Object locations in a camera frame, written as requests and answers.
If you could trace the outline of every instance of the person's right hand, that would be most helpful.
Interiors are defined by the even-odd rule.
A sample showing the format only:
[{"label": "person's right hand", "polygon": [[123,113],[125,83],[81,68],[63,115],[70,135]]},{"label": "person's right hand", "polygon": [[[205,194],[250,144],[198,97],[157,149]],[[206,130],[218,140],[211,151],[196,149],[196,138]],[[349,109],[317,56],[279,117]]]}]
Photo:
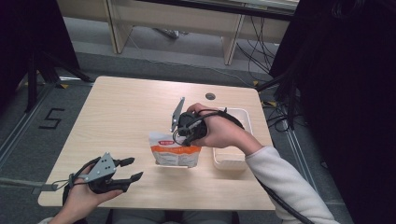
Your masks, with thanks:
[{"label": "person's right hand", "polygon": [[[217,110],[205,105],[191,105],[187,111],[198,113],[202,110]],[[200,116],[212,113],[213,111],[202,111]],[[257,141],[250,133],[238,127],[232,121],[220,116],[210,116],[205,118],[207,126],[207,135],[201,139],[192,141],[191,143],[199,147],[238,147],[245,152],[246,155],[254,153],[262,148],[262,144]]]}]

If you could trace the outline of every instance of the white container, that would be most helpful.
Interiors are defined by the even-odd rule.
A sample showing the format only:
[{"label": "white container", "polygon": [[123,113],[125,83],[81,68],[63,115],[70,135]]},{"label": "white container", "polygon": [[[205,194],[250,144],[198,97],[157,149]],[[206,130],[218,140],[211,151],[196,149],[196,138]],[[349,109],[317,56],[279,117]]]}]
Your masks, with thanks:
[{"label": "white container", "polygon": [[[227,113],[238,119],[247,132],[253,134],[248,112],[241,108],[227,108]],[[219,170],[243,171],[248,168],[245,153],[237,147],[213,148],[213,163]]]}]

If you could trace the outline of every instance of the person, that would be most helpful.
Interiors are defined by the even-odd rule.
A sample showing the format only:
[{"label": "person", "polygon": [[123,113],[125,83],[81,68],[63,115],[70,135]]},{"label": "person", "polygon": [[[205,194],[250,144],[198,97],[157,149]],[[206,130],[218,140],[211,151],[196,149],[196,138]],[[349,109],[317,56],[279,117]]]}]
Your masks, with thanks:
[{"label": "person", "polygon": [[[210,109],[214,108],[195,104],[191,105],[187,111],[199,113],[202,116],[210,113],[210,111],[207,111]],[[273,190],[286,204],[314,223],[338,223],[334,220],[332,213],[314,189],[291,164],[280,158],[279,153],[274,147],[263,146],[251,133],[246,132],[233,122],[220,116],[207,117],[205,118],[205,123],[208,129],[206,137],[193,141],[193,145],[220,148],[234,146],[240,148],[246,154],[246,162],[252,173],[261,183]],[[122,191],[120,190],[95,194],[86,185],[76,185],[71,189],[66,203],[59,214],[54,218],[43,220],[40,224],[73,223],[76,220],[86,217],[100,203],[111,200],[121,194]],[[283,219],[283,223],[301,223],[299,219],[292,216],[274,200],[273,203],[276,207],[276,215]],[[120,214],[117,214],[117,212],[114,213],[113,223],[128,223],[128,218],[133,218],[133,216],[124,217],[127,211],[123,210]],[[199,216],[199,212],[190,215],[193,217]],[[205,222],[200,219],[202,222],[194,223],[231,222],[230,219],[227,221],[227,215],[222,213],[219,213],[219,215],[226,217],[226,219],[219,220],[219,222]]]}]

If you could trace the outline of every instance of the fleece sleeve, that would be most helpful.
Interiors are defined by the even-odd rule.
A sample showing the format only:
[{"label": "fleece sleeve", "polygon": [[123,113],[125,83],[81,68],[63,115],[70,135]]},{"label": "fleece sleeve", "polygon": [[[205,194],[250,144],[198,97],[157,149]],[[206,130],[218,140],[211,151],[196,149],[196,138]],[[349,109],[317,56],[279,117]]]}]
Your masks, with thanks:
[{"label": "fleece sleeve", "polygon": [[[319,195],[290,163],[280,158],[274,147],[263,147],[247,156],[246,162],[253,174],[294,210],[314,223],[337,223]],[[280,205],[274,205],[283,223],[300,223]]]}]

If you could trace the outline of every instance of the person's left hand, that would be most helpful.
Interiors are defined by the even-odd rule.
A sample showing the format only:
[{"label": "person's left hand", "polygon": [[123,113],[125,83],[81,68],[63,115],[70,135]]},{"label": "person's left hand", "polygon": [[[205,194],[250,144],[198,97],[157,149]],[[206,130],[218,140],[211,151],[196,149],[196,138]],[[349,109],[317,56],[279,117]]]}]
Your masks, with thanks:
[{"label": "person's left hand", "polygon": [[[91,170],[91,166],[87,167],[82,174],[87,174]],[[75,181],[77,183],[84,183],[81,178]],[[88,185],[75,185],[70,189],[66,203],[62,210],[56,215],[52,223],[74,223],[84,217],[87,217],[99,204],[111,200],[122,194],[122,190],[116,189],[102,194],[96,194],[90,190]]]}]

